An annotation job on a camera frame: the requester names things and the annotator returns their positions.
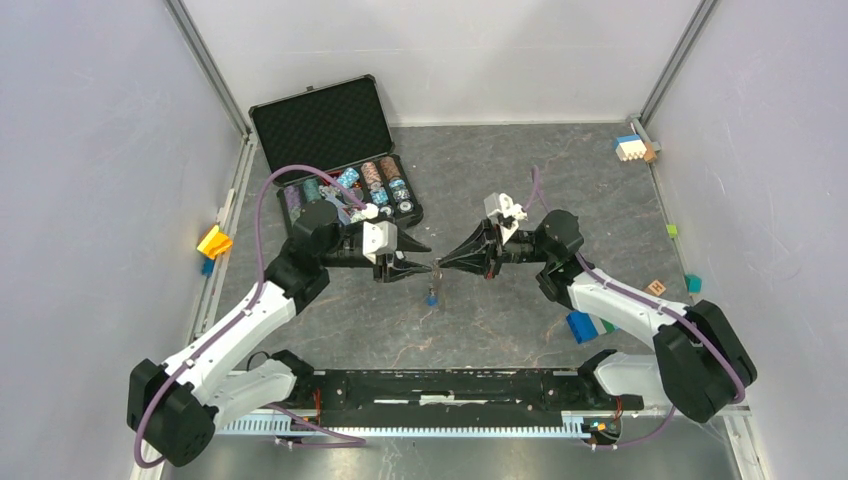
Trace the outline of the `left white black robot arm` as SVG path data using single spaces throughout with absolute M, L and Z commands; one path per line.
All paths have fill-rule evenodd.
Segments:
M 256 283 L 236 307 L 163 362 L 145 359 L 136 365 L 127 424 L 135 432 L 140 467 L 184 466 L 232 422 L 271 404 L 297 408 L 312 399 L 313 379 L 281 360 L 238 375 L 232 371 L 318 297 L 329 284 L 329 268 L 369 268 L 381 283 L 429 272 L 405 258 L 428 246 L 381 217 L 375 205 L 365 212 L 367 220 L 344 225 L 329 201 L 307 204 L 278 256 L 259 265 Z

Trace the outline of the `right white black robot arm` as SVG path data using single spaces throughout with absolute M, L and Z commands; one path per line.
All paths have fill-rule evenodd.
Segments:
M 704 423 L 744 400 L 756 367 L 722 309 L 662 300 L 631 287 L 588 262 L 577 216 L 549 212 L 532 231 L 486 219 L 439 260 L 442 269 L 491 279 L 504 264 L 540 263 L 543 295 L 567 309 L 606 320 L 653 351 L 665 397 L 687 418 Z

